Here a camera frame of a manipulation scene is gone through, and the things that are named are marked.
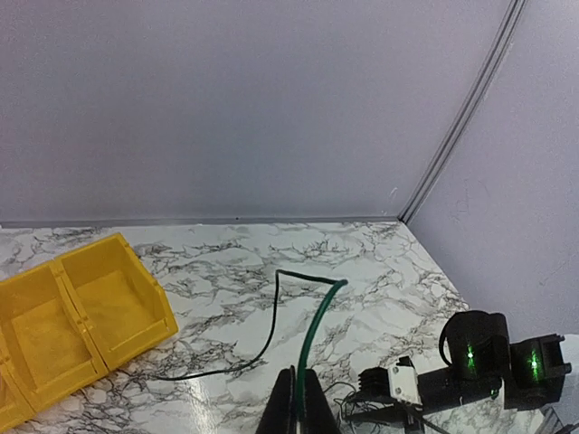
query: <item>storage bin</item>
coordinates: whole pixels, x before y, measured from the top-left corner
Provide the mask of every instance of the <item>storage bin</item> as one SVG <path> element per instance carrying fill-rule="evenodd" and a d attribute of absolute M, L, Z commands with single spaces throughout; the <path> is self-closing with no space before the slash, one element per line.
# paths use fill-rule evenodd
<path fill-rule="evenodd" d="M 74 250 L 55 262 L 111 371 L 176 333 L 165 291 L 122 235 Z"/>
<path fill-rule="evenodd" d="M 34 411 L 8 375 L 1 357 L 0 355 L 0 432 L 4 432 L 30 419 Z"/>
<path fill-rule="evenodd" d="M 52 262 L 0 282 L 0 300 L 3 368 L 35 411 L 107 374 Z"/>

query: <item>white marble surface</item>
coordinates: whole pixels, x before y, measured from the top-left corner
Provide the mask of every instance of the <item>white marble surface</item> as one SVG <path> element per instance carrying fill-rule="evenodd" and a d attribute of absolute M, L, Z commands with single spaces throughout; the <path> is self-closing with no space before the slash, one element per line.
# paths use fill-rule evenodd
<path fill-rule="evenodd" d="M 322 386 L 356 384 L 364 369 L 402 355 L 419 372 L 441 367 L 441 328 L 467 308 L 399 223 L 3 230 L 0 278 L 116 231 L 165 288 L 180 332 L 11 434 L 252 434 L 279 370 L 297 364 L 324 285 L 282 278 L 276 333 L 255 368 L 175 383 L 150 375 L 230 367 L 258 353 L 270 328 L 277 268 L 350 282 L 324 317 L 309 357 Z M 336 387 L 328 400 L 346 393 Z M 516 434 L 534 432 L 542 416 L 502 410 L 497 400 L 433 419 L 451 433 Z"/>

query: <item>green wire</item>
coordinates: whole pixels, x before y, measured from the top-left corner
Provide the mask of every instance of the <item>green wire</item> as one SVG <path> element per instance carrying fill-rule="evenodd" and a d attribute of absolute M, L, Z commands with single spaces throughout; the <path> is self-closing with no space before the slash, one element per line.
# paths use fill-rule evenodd
<path fill-rule="evenodd" d="M 296 379 L 296 401 L 298 404 L 298 416 L 300 420 L 304 419 L 306 414 L 306 368 L 308 365 L 308 355 L 311 348 L 312 342 L 314 341 L 314 336 L 318 330 L 319 323 L 322 320 L 322 316 L 326 313 L 329 308 L 329 304 L 332 302 L 334 295 L 345 285 L 347 285 L 347 280 L 339 280 L 336 282 L 332 288 L 327 292 L 326 296 L 319 304 L 318 310 L 309 325 L 308 332 L 306 333 L 306 339 L 301 347 L 301 353 L 299 353 L 298 362 L 298 376 Z"/>

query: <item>green led light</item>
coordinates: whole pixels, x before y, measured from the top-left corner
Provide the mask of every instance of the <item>green led light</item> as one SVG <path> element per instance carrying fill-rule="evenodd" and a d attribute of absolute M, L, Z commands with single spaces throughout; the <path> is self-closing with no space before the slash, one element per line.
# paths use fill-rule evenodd
<path fill-rule="evenodd" d="M 533 381 L 538 382 L 541 376 L 542 366 L 541 361 L 536 354 L 536 350 L 533 350 L 531 357 L 528 359 L 528 363 L 531 365 L 531 370 L 533 372 Z"/>
<path fill-rule="evenodd" d="M 470 346 L 470 344 L 467 346 L 467 350 L 468 350 L 467 357 L 469 358 L 469 364 L 467 365 L 467 367 L 474 371 L 475 369 L 474 352 L 472 351 L 472 346 Z"/>

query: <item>lavender wall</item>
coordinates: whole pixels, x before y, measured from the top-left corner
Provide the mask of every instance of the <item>lavender wall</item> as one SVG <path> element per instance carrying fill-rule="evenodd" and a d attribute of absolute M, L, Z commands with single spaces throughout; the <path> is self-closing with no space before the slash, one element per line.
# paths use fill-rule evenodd
<path fill-rule="evenodd" d="M 0 222 L 395 216 L 508 0 L 0 3 Z"/>
<path fill-rule="evenodd" d="M 579 333 L 579 3 L 531 1 L 479 112 L 411 224 L 515 338 Z"/>

